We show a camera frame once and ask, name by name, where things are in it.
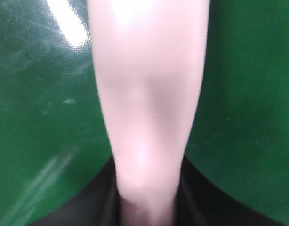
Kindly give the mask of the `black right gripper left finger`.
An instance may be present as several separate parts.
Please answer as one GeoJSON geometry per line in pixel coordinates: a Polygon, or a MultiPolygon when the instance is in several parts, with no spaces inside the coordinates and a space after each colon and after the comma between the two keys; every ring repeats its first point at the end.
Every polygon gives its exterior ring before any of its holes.
{"type": "Polygon", "coordinates": [[[113,157],[74,197],[29,225],[119,226],[120,201],[113,157]]]}

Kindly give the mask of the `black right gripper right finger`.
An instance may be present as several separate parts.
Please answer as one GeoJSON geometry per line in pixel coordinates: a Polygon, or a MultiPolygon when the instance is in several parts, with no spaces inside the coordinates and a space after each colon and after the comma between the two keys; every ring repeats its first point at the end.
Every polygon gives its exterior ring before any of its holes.
{"type": "Polygon", "coordinates": [[[178,226],[281,226],[224,193],[183,158],[177,192],[178,226]]]}

